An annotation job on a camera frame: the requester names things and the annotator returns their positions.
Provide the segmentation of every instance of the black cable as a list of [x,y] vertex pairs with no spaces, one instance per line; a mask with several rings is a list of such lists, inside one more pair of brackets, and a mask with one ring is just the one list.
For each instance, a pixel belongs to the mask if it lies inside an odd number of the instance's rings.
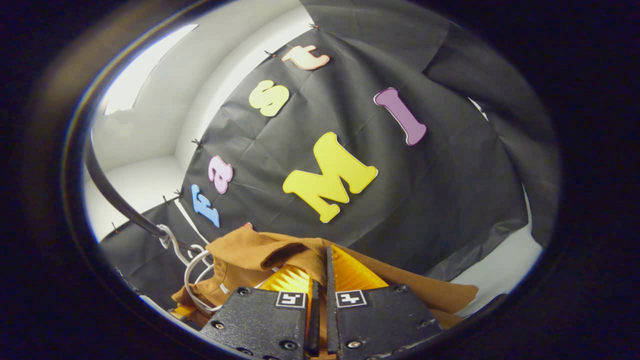
[[[104,175],[102,168],[100,168],[100,164],[98,164],[98,158],[95,155],[95,150],[93,149],[93,138],[91,135],[89,136],[89,140],[86,143],[84,155],[84,162],[86,164],[86,168],[89,171],[89,176],[93,180],[93,183],[98,188],[102,196],[113,205],[119,212],[121,212],[124,216],[126,216],[131,222],[140,226],[146,232],[151,233],[158,238],[162,238],[167,236],[167,233],[158,228],[154,223],[152,223],[149,219],[145,218],[144,215],[138,213],[125,199],[120,196],[120,194],[113,188],[113,185],[109,182],[107,177]],[[200,249],[196,249],[186,243],[183,243],[180,240],[177,240],[178,246],[182,247],[186,250],[191,250],[194,253],[199,254]]]

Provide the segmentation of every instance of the black backdrop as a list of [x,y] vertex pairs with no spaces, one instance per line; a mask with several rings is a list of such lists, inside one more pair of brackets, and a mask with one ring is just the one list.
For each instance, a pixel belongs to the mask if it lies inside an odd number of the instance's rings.
[[[3,122],[7,141],[0,143],[6,155],[3,261],[9,269],[3,300],[12,310],[2,329],[3,356],[225,357],[167,326],[100,266],[81,210],[84,142],[65,143],[78,99],[98,71],[188,1],[148,0],[115,13],[109,13],[114,1],[16,4],[21,7],[2,13],[3,24],[16,24],[5,47],[13,57],[3,58],[11,69],[3,98],[11,116]],[[630,46],[637,39],[636,4],[429,5],[482,34],[526,74],[551,109],[570,186],[563,187],[552,241],[530,277],[486,321],[417,356],[634,358],[640,350],[630,315],[637,307],[631,291],[637,264],[638,112],[631,81],[637,51]],[[96,41],[104,38],[109,41]],[[43,74],[46,80],[36,82]],[[28,104],[32,89],[30,99],[37,101]],[[55,176],[61,169],[72,179]]]
[[[205,237],[213,241],[251,222],[258,231],[322,237],[448,281],[527,223],[524,183],[535,238],[548,243],[559,196],[556,139],[534,91],[511,65],[409,3],[303,4],[319,30],[291,40],[241,82],[188,167],[180,201]],[[296,45],[315,45],[314,54],[330,61],[311,71],[282,61]],[[290,92],[274,117],[248,104],[262,80]],[[373,103],[388,87],[427,126],[417,145],[406,145],[394,118]],[[488,122],[468,97],[486,109]],[[320,174],[313,146],[329,131],[379,174],[323,224],[282,184],[293,170]],[[224,194],[207,175],[216,155],[234,169]],[[220,214],[220,228],[194,211],[192,184]]]
[[[184,243],[203,248],[206,245],[172,200],[149,209],[143,215],[154,224],[167,225],[176,239]],[[122,277],[142,295],[148,296],[165,310],[175,307],[171,295],[184,286],[186,265],[175,255],[173,245],[165,249],[157,237],[132,222],[126,222],[118,228],[117,234],[112,231],[105,236],[99,248],[107,260],[120,270]],[[190,260],[186,250],[180,249],[180,253]],[[206,265],[199,262],[193,268],[189,281],[195,282],[205,269]]]

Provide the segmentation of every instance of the foam letter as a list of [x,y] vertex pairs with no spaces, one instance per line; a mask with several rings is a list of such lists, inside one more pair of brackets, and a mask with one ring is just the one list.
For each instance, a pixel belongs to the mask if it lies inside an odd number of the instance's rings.
[[234,171],[231,169],[231,165],[222,161],[218,155],[211,158],[209,162],[209,180],[213,181],[213,185],[215,185],[219,193],[225,193],[227,191],[228,182],[233,175]]
[[276,116],[280,108],[289,100],[289,89],[282,85],[273,86],[273,81],[263,80],[249,95],[249,104],[264,116]]
[[391,115],[398,121],[402,130],[406,134],[406,143],[409,145],[415,145],[422,139],[427,132],[427,127],[424,124],[415,120],[415,117],[406,105],[398,97],[398,91],[394,88],[388,88],[377,93],[373,97],[373,102],[378,106],[384,106],[391,113]]
[[349,195],[340,178],[349,184],[351,193],[360,193],[378,175],[378,169],[365,166],[338,143],[334,133],[326,133],[314,145],[314,155],[322,175],[294,170],[287,176],[282,190],[295,193],[320,214],[327,223],[340,212],[336,204],[327,204],[320,197],[337,202],[349,202]]
[[289,52],[282,57],[282,61],[291,59],[297,67],[303,70],[313,70],[321,66],[324,66],[329,61],[328,55],[320,55],[319,58],[311,55],[309,52],[316,50],[314,45],[309,46],[296,46],[289,50]]
[[196,214],[203,214],[204,217],[211,220],[211,222],[216,227],[220,227],[220,218],[218,217],[218,210],[214,208],[210,209],[209,206],[211,206],[211,203],[209,202],[209,199],[202,196],[202,194],[200,195],[199,194],[200,194],[200,188],[198,187],[198,185],[196,184],[191,185],[191,197],[193,199],[193,209],[195,210]]

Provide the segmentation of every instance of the white wall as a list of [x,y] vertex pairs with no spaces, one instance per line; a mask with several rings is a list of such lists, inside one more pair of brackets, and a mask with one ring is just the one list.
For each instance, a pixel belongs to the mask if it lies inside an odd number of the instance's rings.
[[269,24],[247,37],[216,67],[187,113],[182,132],[178,137],[175,156],[186,171],[195,151],[192,139],[200,139],[213,115],[238,84],[269,55],[284,44],[310,29],[313,20],[299,6],[277,17]]
[[[195,150],[191,140],[202,136],[231,91],[266,58],[264,50],[282,47],[309,30],[310,22],[298,0],[232,1],[193,21],[199,27],[161,60],[136,106],[95,119],[95,151],[116,191],[139,212],[162,203],[162,195],[173,198]],[[191,97],[181,93],[185,86]],[[195,98],[188,114],[187,98]],[[148,110],[154,106],[157,111]],[[182,166],[173,155],[178,150]],[[101,240],[113,230],[111,222],[119,226],[127,219],[84,173],[89,221]]]
[[104,171],[174,154],[207,78],[244,39],[295,7],[298,0],[236,0],[190,22],[198,27],[160,59],[132,109],[95,116],[94,147]]
[[[162,204],[162,196],[172,199],[184,179],[184,171],[175,156],[162,156],[129,164],[105,172],[116,191],[133,208],[142,213]],[[113,222],[120,226],[129,219],[116,210],[95,187],[91,179],[85,179],[84,200],[87,215],[98,241],[113,231]]]

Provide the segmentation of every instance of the screw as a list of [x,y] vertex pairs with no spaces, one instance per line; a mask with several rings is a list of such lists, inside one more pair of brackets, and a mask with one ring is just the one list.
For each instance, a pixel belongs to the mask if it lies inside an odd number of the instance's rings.
[[420,325],[418,327],[425,327],[425,326],[429,326],[431,325],[433,322],[435,322],[435,319],[431,319],[429,321],[424,320],[423,322],[420,323]]
[[350,343],[347,344],[348,348],[359,348],[362,346],[362,343],[359,341],[352,341]]
[[280,343],[280,346],[282,348],[284,348],[285,350],[296,350],[298,348],[298,344],[294,343],[293,341],[289,341],[289,340],[283,340]]
[[253,352],[251,352],[251,351],[249,351],[249,350],[247,350],[245,348],[242,348],[242,347],[236,348],[236,350],[238,350],[240,352],[244,352],[247,355],[253,355]]

